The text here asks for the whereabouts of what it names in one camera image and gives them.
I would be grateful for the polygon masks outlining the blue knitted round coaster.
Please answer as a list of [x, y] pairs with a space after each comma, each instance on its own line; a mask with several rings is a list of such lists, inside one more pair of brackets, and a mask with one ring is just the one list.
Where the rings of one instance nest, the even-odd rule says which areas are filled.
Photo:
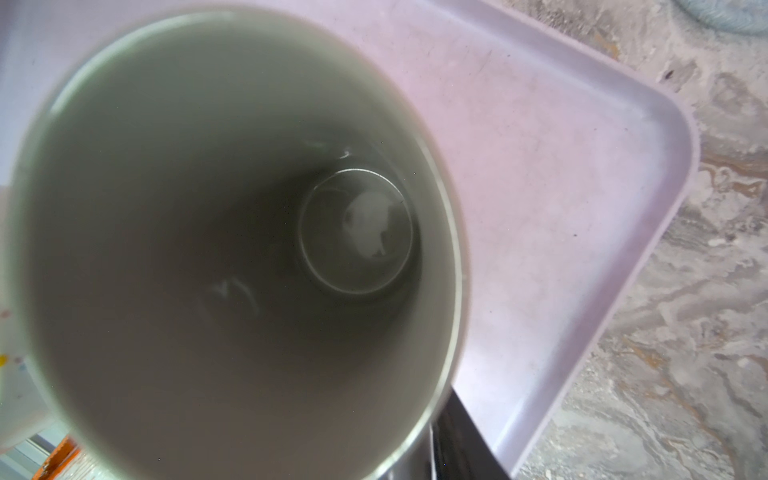
[[676, 0], [697, 21], [734, 34], [767, 35], [767, 0]]

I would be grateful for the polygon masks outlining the white mug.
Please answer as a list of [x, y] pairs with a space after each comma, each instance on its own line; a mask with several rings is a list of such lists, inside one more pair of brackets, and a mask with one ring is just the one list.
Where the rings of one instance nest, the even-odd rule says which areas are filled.
[[1, 186], [1, 453], [54, 422], [29, 371], [30, 348], [10, 294], [5, 247], [9, 187]]

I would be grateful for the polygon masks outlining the grey green mug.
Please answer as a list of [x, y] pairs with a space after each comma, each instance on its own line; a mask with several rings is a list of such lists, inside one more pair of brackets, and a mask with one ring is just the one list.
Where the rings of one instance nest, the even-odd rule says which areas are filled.
[[356, 48], [183, 11], [71, 71], [10, 189], [10, 308], [120, 479], [379, 479], [440, 413], [466, 251], [440, 154]]

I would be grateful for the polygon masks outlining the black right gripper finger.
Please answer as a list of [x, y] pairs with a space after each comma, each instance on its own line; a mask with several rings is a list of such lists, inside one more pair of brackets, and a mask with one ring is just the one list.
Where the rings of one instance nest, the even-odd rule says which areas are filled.
[[435, 478], [509, 480], [455, 392], [433, 424]]

